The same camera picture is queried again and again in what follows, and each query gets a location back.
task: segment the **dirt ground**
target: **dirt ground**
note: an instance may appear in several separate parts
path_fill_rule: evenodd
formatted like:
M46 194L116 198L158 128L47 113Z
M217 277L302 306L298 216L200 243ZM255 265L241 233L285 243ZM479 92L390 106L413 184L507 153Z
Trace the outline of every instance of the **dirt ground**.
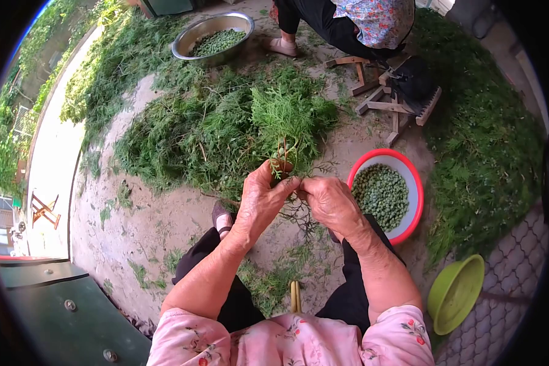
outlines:
M270 4L270 0L252 3L244 1L234 6L220 4L205 9L203 15L194 15L192 21L231 9L247 13L255 19L256 29L239 62L256 62L264 58L264 51L258 44L260 36L275 35L278 31L268 15L260 14L261 10L268 10ZM316 39L307 25L302 24L300 30L301 36L297 40L303 50L308 51L309 56L300 58L297 62L302 62L306 67L310 65L308 70L314 77L325 72L327 97L337 98L340 88L353 87L357 83L353 66L340 66L341 69L337 72L326 71L322 66L323 61L339 57L341 52L328 45L314 44ZM284 56L276 56L273 62L283 58ZM168 273L163 258L175 249L187 251L196 238L212 226L211 210L214 199L200 195L198 190L191 187L180 187L169 194L154 196L139 178L126 176L122 172L115 175L113 169L108 167L108 161L113 155L113 144L128 128L132 117L142 111L147 102L160 96L160 92L150 90L153 79L154 75L149 75L139 82L134 93L126 96L133 101L132 107L119 113L110 124L100 159L101 177L92 180L84 172L76 174L70 220L73 262L88 271L125 313L144 320L149 318L157 323L161 302L172 287L170 279L173 275ZM366 94L353 99L352 108L365 96ZM353 163L361 155L368 150L384 147L383 142L389 128L390 116L385 113L375 114L368 111L361 117L351 117L343 113L339 127L329 134L322 145L324 154L321 161L333 161L336 165L330 172L321 175L337 176L345 180ZM393 148L413 162L426 184L434 159L426 147L421 128L414 124L407 128ZM111 207L110 219L101 223L101 210L106 207L106 201L116 197L117 188L123 180L132 189L133 208L125 210ZM432 217L431 206L430 200L426 199L425 212L417 230L407 241L396 247L424 299L427 298L436 274L444 267L442 261L433 271L425 273L424 270L424 238ZM296 224L278 217L249 252L248 258L259 268L270 269L273 261L284 256L288 248L299 245L303 240L303 233ZM312 314L344 282L341 248L335 246L326 235L317 237L316 240L318 242L314 258L308 262L304 276L298 278L302 286L303 311ZM162 285L149 285L148 289L142 289L130 263L133 267L142 265L146 270L141 280L160 279L166 283L166 288L163 289Z

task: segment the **wall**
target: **wall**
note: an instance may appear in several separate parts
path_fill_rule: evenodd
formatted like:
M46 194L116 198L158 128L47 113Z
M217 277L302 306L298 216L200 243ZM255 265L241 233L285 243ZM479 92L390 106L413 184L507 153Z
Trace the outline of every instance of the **wall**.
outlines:
M84 9L91 9L94 7L96 2L97 0L83 0L80 2L80 6L83 6ZM77 11L72 17L67 19L59 26L57 30L53 32L51 38L45 43L35 72L30 72L22 79L20 90L24 95L31 98L33 101L37 99L38 91L41 85L46 82L51 74L49 60L56 51L61 53L65 52L69 38L71 37L70 28L77 24L78 20L80 20L83 16L84 15L81 11ZM32 108L34 103L27 98L18 95L15 98L14 106L18 106L19 104L22 104L27 108Z

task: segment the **forearm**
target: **forearm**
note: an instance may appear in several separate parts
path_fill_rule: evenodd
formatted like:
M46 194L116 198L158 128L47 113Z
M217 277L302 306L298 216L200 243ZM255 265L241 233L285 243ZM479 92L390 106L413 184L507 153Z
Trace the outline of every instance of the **forearm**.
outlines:
M406 267L369 224L346 239L358 253L371 324L393 306L410 304L422 308L421 295Z
M161 316L174 307L198 316L217 319L226 301L236 271L252 243L236 225L212 253L199 262L169 292Z

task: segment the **hand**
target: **hand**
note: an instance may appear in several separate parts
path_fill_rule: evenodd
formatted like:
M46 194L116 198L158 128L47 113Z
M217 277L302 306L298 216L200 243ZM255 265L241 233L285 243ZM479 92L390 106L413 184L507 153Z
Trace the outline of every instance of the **hand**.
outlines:
M307 201L317 221L339 234L340 241L341 237L351 241L372 230L348 185L337 178L304 178L297 196Z
M286 168L291 171L293 167L287 163ZM271 188L271 183L275 180L271 172L269 159L244 180L242 202L232 231L247 236L250 245L256 243L258 237L275 219L287 197L301 182L299 177L293 176Z

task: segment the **metal basin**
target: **metal basin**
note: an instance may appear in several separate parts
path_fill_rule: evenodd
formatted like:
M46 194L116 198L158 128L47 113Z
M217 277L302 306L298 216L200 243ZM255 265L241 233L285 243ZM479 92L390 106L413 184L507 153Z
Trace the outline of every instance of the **metal basin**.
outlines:
M190 57L189 54L196 42L202 37L214 34L218 31L234 29L243 31L246 36L238 43L213 55ZM200 20L187 27L177 36L173 42L173 54L182 60L189 60L206 67L219 66L240 54L244 42L254 31L254 20L246 14L229 12L214 15L211 18Z

